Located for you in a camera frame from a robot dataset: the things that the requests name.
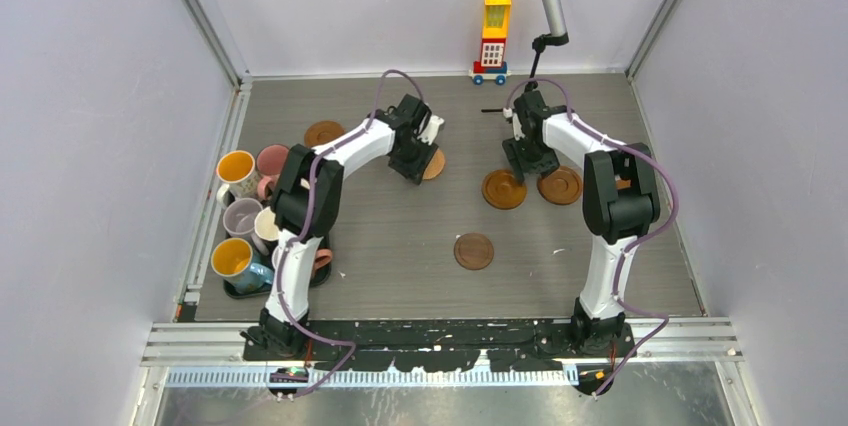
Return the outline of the woven rattan coaster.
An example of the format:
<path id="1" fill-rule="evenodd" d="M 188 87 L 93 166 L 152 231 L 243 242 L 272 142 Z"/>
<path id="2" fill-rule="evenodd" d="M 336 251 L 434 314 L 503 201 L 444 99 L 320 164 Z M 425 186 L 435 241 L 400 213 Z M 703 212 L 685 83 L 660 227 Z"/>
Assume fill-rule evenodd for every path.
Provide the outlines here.
<path id="1" fill-rule="evenodd" d="M 438 177 L 444 170 L 446 165 L 446 157 L 441 149 L 437 149 L 426 166 L 422 179 L 433 180 Z"/>

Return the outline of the brown wooden coaster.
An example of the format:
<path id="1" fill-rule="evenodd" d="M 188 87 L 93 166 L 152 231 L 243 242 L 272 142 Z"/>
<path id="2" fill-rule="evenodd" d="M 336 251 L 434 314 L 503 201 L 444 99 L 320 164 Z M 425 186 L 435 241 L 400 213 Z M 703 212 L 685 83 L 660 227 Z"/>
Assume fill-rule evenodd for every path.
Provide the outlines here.
<path id="1" fill-rule="evenodd" d="M 560 166 L 547 176 L 537 179 L 537 190 L 549 203 L 570 205 L 581 198 L 583 181 L 575 170 Z"/>
<path id="2" fill-rule="evenodd" d="M 319 121 L 307 128 L 303 144 L 312 148 L 335 141 L 345 133 L 344 127 L 336 121 Z"/>
<path id="3" fill-rule="evenodd" d="M 527 186 L 508 169 L 494 170 L 483 179 L 481 192 L 485 201 L 500 210 L 520 206 L 527 196 Z"/>

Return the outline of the black tripod microphone stand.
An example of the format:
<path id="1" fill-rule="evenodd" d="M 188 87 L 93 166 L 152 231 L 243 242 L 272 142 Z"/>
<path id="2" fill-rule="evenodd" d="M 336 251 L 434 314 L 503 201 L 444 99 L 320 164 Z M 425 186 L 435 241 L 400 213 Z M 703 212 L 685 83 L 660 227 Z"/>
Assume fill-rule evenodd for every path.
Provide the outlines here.
<path id="1" fill-rule="evenodd" d="M 568 37 L 553 37 L 550 34 L 542 34 L 532 41 L 534 51 L 529 77 L 534 78 L 538 69 L 540 58 L 548 47 L 561 46 L 567 43 Z M 506 37 L 483 37 L 479 48 L 477 59 L 472 63 L 468 72 L 469 77 L 475 85 L 482 85 L 486 81 L 493 81 L 498 86 L 503 86 L 510 76 L 508 62 L 505 60 L 507 38 Z"/>

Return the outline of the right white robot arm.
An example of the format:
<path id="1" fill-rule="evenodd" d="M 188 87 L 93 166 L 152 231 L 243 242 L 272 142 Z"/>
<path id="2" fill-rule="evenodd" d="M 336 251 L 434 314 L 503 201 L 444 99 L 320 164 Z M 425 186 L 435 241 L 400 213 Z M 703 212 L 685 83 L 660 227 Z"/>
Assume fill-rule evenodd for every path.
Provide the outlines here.
<path id="1" fill-rule="evenodd" d="M 568 106 L 549 106 L 538 90 L 509 99 L 504 109 L 513 136 L 502 146 L 513 175 L 547 179 L 560 156 L 582 165 L 582 215 L 593 236 L 588 276 L 575 301 L 566 338 L 576 353 L 596 356 L 624 336 L 619 304 L 630 253 L 660 217 L 651 152 L 620 143 L 586 124 Z"/>

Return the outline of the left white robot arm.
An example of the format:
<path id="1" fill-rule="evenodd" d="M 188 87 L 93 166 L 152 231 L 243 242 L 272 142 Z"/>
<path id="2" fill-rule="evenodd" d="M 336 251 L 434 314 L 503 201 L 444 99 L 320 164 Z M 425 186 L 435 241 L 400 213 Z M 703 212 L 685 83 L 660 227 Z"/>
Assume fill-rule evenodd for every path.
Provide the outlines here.
<path id="1" fill-rule="evenodd" d="M 246 334 L 249 341 L 284 360 L 305 351 L 315 336 L 305 322 L 316 254 L 336 223 L 345 180 L 385 157 L 393 171 L 420 184 L 443 125 L 422 99 L 405 95 L 333 141 L 291 149 L 269 203 L 278 229 L 274 278 L 258 324 Z"/>

